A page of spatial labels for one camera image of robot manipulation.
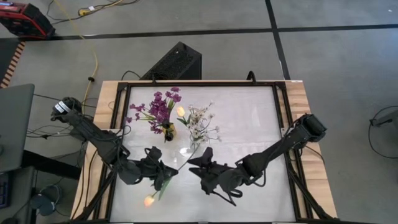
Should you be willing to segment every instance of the concrete floor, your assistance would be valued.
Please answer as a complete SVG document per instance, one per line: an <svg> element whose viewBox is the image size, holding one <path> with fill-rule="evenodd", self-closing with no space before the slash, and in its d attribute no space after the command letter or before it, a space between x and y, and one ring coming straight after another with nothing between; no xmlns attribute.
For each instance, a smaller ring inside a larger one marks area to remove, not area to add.
<svg viewBox="0 0 398 224"><path fill-rule="evenodd" d="M29 2L45 12L50 0ZM79 8L106 1L61 2L71 16L76 16ZM398 24L396 1L271 3L278 27ZM63 17L55 4L50 14ZM271 27L263 0L142 0L105 9L76 23L84 34ZM67 22L55 28L59 35L75 35ZM398 219L398 163L372 152L367 139L374 113L398 105L397 36L397 29L280 33L291 78L304 80L312 112L328 127L320 144L342 220L396 223ZM12 35L0 27L0 37ZM203 54L203 79L244 79L249 70L257 79L284 78L272 33L95 39L89 42L97 51L99 70L90 97L98 96L103 80L119 80L126 70L145 73L178 41ZM33 83L38 94L82 99L93 68L92 54L82 40L27 42L11 85ZM49 120L53 104L52 100L34 98L30 128L54 124ZM388 126L375 129L377 149L398 156L396 132ZM78 150L80 143L72 138L28 139L26 147L45 156L57 156ZM68 162L75 164L76 158ZM56 177L43 174L38 185L56 181ZM62 183L65 191L72 190L62 207L62 212L69 214L76 182ZM52 215L38 217L37 223L65 219Z"/></svg>

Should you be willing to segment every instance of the red case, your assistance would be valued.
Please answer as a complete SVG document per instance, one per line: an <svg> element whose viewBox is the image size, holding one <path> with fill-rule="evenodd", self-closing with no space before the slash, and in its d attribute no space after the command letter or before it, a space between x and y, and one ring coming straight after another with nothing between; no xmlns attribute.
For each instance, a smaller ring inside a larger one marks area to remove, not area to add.
<svg viewBox="0 0 398 224"><path fill-rule="evenodd" d="M19 37L49 39L55 33L50 21L32 4L0 5L0 23Z"/></svg>

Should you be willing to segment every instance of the wooden table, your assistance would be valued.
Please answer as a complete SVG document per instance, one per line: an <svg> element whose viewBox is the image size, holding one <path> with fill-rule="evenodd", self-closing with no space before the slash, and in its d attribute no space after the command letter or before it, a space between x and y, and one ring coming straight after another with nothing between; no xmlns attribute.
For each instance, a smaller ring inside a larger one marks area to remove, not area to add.
<svg viewBox="0 0 398 224"><path fill-rule="evenodd" d="M301 115L305 113L311 113L310 106L308 104L307 95L305 93L304 84L302 81L280 81L280 80L266 80L267 82L285 82L287 89L287 96L289 98L290 110L292 113L293 120L301 117ZM109 129L111 124L111 117L113 113L114 100L116 97L118 83L120 81L105 81L103 82L101 92L99 94L99 100L94 116L94 123L101 129ZM123 81L123 82L147 82L151 81ZM159 81L159 82L189 82L189 81ZM220 81L208 81L208 80L199 80L194 82L220 82ZM227 82L251 82L242 81L242 80L228 80ZM287 114L284 106L284 101L282 98L282 94L278 94L280 107L282 109L282 117L287 125ZM124 93L121 95L121 101L124 100ZM118 115L122 114L123 104L119 105ZM119 126L121 122L121 117L118 116L118 120L116 121L116 126ZM312 149L320 152L320 147L318 143L310 142L308 144ZM89 144L86 151L86 158L92 158L95 153L95 147L92 144ZM90 164L90 159L85 160L85 168L82 170L84 172L85 181L84 186L82 186L82 175L80 176L80 181L78 184L75 203L73 204L73 212L77 209L76 217L82 212L84 204L86 202L86 191L87 191L87 183L88 183L88 167ZM312 151L303 150L303 154L301 157L305 179L307 183L307 188L315 198L315 200L323 207L323 209L331 216L336 217L335 205L333 203L333 198L331 196L330 187L328 177L326 176L325 166L323 165L322 160ZM93 163L91 165L91 174L90 174L90 188L88 189L88 200L87 203L91 201L93 196L98 190L98 186L100 184L100 175L102 170L103 163L99 156L95 156L93 159ZM78 206L78 202L80 199L81 191L83 190L83 198L81 199L80 206ZM299 189L297 189L297 195L299 200L300 213L302 218L306 218L306 211L304 206L304 200L302 194ZM108 201L108 191L104 194L101 209L99 212L99 218L104 218L106 213L106 204Z"/></svg>

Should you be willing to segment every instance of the flower vase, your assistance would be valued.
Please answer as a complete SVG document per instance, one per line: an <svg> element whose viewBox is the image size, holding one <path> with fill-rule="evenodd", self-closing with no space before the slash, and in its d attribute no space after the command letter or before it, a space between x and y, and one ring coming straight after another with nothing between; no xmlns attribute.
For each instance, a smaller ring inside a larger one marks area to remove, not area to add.
<svg viewBox="0 0 398 224"><path fill-rule="evenodd" d="M162 127L162 131L165 141L172 141L177 135L177 131L175 130L175 126L173 123L171 123L170 127L167 129Z"/></svg>
<svg viewBox="0 0 398 224"><path fill-rule="evenodd" d="M187 148L182 148L180 150L180 153L183 157L186 157L188 159L191 159L195 156L200 156L204 152L204 144L201 143L200 141L194 141L193 137L190 136L190 147Z"/></svg>

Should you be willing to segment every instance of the keyboard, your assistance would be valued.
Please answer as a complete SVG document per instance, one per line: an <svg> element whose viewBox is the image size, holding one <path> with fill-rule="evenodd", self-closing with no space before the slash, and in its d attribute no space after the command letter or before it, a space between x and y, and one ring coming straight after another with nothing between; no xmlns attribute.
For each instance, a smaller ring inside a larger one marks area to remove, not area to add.
<svg viewBox="0 0 398 224"><path fill-rule="evenodd" d="M11 199L11 173L0 174L0 209L10 206Z"/></svg>

